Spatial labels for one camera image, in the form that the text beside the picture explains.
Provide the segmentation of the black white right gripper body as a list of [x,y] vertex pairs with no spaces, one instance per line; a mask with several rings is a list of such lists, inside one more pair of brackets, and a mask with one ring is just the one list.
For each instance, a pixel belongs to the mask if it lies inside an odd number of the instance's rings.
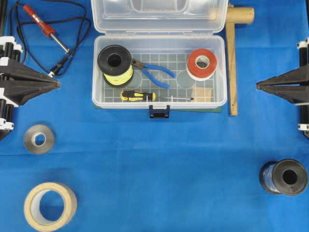
[[[297,44],[299,51],[299,66],[308,65],[308,43],[307,40],[300,41]],[[300,123],[298,124],[298,129],[303,132],[303,134],[309,138],[309,106],[300,106]]]

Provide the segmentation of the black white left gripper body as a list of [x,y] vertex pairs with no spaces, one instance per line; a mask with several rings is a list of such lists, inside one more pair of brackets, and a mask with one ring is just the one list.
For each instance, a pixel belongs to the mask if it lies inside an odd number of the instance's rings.
[[[0,67],[4,68],[9,60],[20,61],[23,48],[17,44],[14,36],[0,37]],[[10,82],[14,79],[8,74],[0,72],[0,140],[2,141],[14,129],[13,112],[18,104],[9,99]]]

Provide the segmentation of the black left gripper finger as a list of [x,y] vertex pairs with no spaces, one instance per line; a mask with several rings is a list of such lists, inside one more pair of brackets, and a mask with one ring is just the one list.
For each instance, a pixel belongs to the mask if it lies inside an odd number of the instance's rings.
[[60,85],[36,81],[8,80],[0,82],[0,98],[13,106],[24,105],[28,100],[60,88]]
[[17,80],[37,81],[60,85],[56,79],[41,72],[37,72],[36,70],[10,58],[0,59],[0,73],[16,78]]

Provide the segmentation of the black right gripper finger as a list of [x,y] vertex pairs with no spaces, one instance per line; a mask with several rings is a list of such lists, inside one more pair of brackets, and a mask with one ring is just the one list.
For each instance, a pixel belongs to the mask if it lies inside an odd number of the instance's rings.
[[271,77],[265,81],[258,82],[259,86],[274,86],[274,85],[306,85],[309,83],[309,67],[302,66],[291,70],[279,76]]
[[292,104],[309,103],[309,86],[256,86],[257,89],[276,95]]

